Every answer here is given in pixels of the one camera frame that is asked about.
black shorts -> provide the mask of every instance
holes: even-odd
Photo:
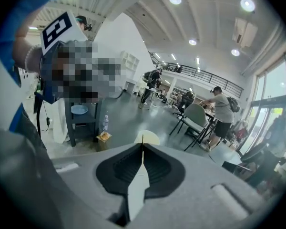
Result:
[[[232,123],[223,123],[218,120],[214,130],[215,135],[221,138],[225,138],[231,124]]]

blue plate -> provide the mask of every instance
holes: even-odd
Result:
[[[76,115],[83,115],[88,112],[88,107],[85,105],[73,105],[71,106],[71,112]]]

column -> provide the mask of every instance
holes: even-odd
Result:
[[[170,89],[167,92],[167,95],[166,95],[167,100],[169,100],[169,96],[173,92],[175,85],[176,85],[176,82],[177,82],[177,78],[175,77],[175,78],[173,78],[173,81],[171,82]]]

balcony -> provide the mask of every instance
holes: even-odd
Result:
[[[156,68],[161,68],[165,71],[178,72],[177,64],[160,62],[155,58],[152,53],[150,53],[150,56]],[[220,86],[223,90],[226,90],[227,92],[233,94],[234,96],[237,96],[238,98],[240,98],[240,96],[242,95],[244,89],[231,81],[228,81],[218,75],[211,74],[203,70],[198,70],[194,67],[181,64],[180,66],[182,67],[182,71],[180,72],[180,74],[191,76],[198,80],[210,83],[213,86]]]

blue sleeve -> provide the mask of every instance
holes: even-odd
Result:
[[[8,71],[10,71],[14,65],[12,52],[15,34],[18,28],[30,13],[48,1],[49,0],[19,0],[2,24],[0,28],[0,60]]]

